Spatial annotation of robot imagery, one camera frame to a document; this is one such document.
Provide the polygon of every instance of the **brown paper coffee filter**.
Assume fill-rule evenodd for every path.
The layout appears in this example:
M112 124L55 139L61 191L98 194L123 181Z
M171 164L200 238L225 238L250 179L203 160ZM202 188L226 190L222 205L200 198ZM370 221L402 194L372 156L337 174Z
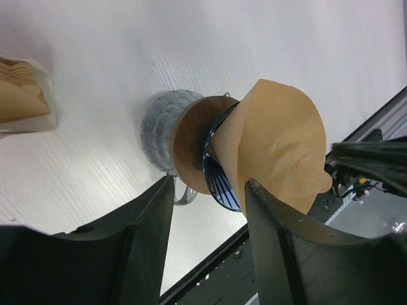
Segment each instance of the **brown paper coffee filter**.
M48 105L37 96L0 80L0 123L34 118L49 113Z
M260 79L212 138L245 213L244 185L256 179L306 214L329 190L326 136L318 110L300 90Z

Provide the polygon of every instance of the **white table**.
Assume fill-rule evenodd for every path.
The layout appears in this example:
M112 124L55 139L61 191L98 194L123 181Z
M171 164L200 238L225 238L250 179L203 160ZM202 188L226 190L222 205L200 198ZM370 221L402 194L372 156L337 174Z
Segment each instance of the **white table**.
M328 144L407 84L401 0L2 0L0 54L53 75L59 128L0 140L0 223L69 232L161 175L139 149L159 93L298 87ZM200 195L175 207L162 292L245 224Z

